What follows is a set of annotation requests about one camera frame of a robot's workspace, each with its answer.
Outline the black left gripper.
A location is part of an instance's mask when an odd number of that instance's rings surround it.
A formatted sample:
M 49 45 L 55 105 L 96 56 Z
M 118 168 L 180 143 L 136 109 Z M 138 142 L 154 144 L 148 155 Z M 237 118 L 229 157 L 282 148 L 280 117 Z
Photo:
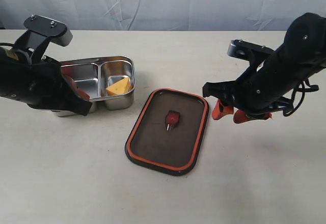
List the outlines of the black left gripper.
M 1 97 L 30 108 L 70 111 L 86 116 L 90 96 L 51 58 L 31 64 L 30 52 L 1 47 Z

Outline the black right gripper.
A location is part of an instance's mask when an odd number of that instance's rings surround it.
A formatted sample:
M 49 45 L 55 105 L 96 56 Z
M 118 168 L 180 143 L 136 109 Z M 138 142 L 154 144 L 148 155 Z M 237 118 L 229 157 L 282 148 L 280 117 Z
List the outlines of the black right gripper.
M 292 115 L 296 93 L 319 90 L 309 78 L 325 69 L 325 18 L 305 13 L 287 29 L 283 43 L 259 66 L 250 67 L 236 79 L 207 82 L 203 97 L 217 98 L 211 113 L 214 120 L 233 115 L 233 122 L 241 124 L 254 120 L 268 120 L 281 111 Z

